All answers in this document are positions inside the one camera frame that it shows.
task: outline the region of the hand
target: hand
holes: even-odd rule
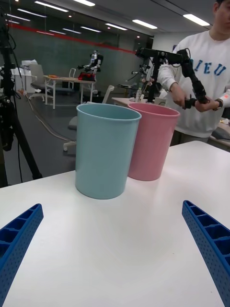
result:
[[[184,108],[184,101],[186,99],[186,93],[182,90],[178,83],[173,83],[170,87],[170,93],[173,101]]]
[[[219,107],[219,102],[215,101],[209,97],[207,97],[208,103],[207,104],[201,104],[199,103],[199,101],[196,101],[195,103],[195,108],[197,109],[197,111],[203,113],[209,110],[215,110]]]

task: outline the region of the black stand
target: black stand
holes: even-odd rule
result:
[[[0,12],[0,52],[4,59],[4,67],[1,72],[3,96],[0,97],[0,188],[8,185],[2,148],[6,151],[11,149],[14,133],[30,167],[33,179],[42,178],[11,101],[11,96],[14,95],[11,69],[15,66],[11,63],[12,48],[5,19],[6,15]]]

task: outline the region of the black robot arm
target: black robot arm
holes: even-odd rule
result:
[[[193,70],[193,64],[191,59],[188,56],[187,50],[183,49],[177,53],[170,53],[160,50],[139,48],[136,52],[136,55],[142,59],[153,58],[152,63],[154,65],[152,79],[152,86],[149,90],[148,102],[152,102],[154,99],[154,93],[157,83],[157,78],[159,74],[159,69],[162,64],[168,63],[169,65],[179,64],[182,67],[182,74],[185,78],[190,78],[193,85],[193,90],[195,98],[190,98],[185,100],[185,109],[190,109],[192,106],[195,106],[196,100],[202,104],[208,103],[206,98],[206,92],[202,83],[198,80]]]

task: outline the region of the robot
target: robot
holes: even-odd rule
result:
[[[94,50],[93,53],[90,55],[90,63],[87,65],[80,65],[78,66],[78,69],[84,69],[84,72],[80,73],[80,76],[78,77],[79,80],[84,81],[97,81],[96,80],[96,74],[97,72],[101,72],[101,65],[104,59],[104,56],[101,55],[98,50]]]

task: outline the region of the cable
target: cable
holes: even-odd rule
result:
[[[41,122],[41,124],[45,127],[45,129],[54,137],[61,139],[63,141],[68,141],[68,142],[75,142],[76,140],[71,140],[66,138],[65,136],[61,135],[60,133],[56,132],[42,117],[39,112],[36,110],[35,106],[32,105],[31,101],[29,100],[28,96],[25,96],[27,98],[27,101],[30,105],[31,110],[33,111],[35,117]]]
[[[14,102],[16,114],[18,114],[15,95],[13,95],[13,102]],[[18,166],[19,166],[19,173],[20,173],[21,183],[23,183],[23,175],[22,175],[21,160],[20,160],[20,147],[19,147],[19,142],[18,142]]]

